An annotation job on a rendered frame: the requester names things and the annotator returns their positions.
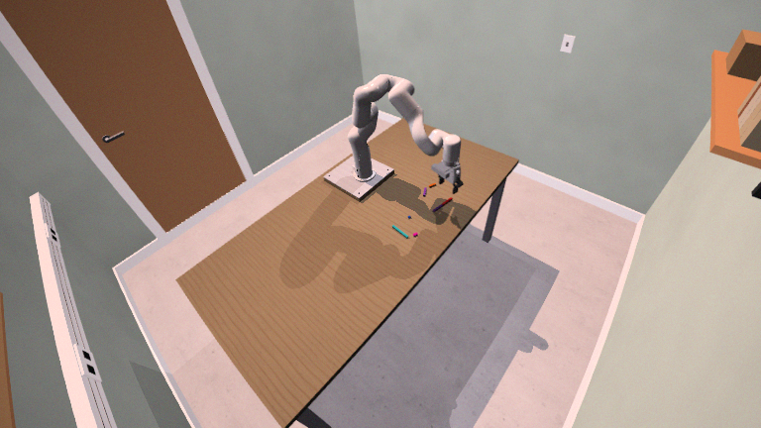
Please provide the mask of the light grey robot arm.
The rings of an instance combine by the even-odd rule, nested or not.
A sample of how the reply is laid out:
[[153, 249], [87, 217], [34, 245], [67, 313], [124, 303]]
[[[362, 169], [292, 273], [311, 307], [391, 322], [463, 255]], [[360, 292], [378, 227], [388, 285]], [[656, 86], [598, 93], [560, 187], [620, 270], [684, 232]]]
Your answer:
[[434, 130], [428, 137], [423, 126], [423, 110], [409, 97], [409, 94], [412, 96], [414, 93], [413, 84], [400, 77], [381, 74], [367, 85], [357, 88], [354, 94], [352, 122], [355, 127], [348, 134], [355, 164], [352, 166], [355, 169], [354, 179], [366, 182], [376, 176], [376, 171], [372, 170], [367, 140], [377, 127], [379, 109], [374, 102], [380, 100], [387, 92], [389, 102], [408, 123], [413, 141], [419, 149], [427, 156], [434, 157], [443, 148], [443, 161], [432, 164], [431, 169], [443, 178], [448, 178], [448, 170], [460, 165], [461, 139], [440, 130]]

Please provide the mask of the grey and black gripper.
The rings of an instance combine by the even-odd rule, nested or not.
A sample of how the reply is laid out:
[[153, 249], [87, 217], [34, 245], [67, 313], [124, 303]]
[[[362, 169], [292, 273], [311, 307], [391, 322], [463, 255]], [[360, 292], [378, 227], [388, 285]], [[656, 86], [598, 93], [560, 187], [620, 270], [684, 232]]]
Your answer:
[[[446, 180], [453, 184], [454, 186], [453, 194], [455, 194], [458, 192], [458, 188], [464, 184], [461, 180], [461, 167], [456, 165], [456, 166], [453, 166], [448, 171], [450, 171], [450, 177], [446, 178]], [[442, 184], [445, 178], [443, 178], [440, 175], [438, 177], [439, 177], [439, 184]], [[457, 183], [457, 185], [455, 183]]]

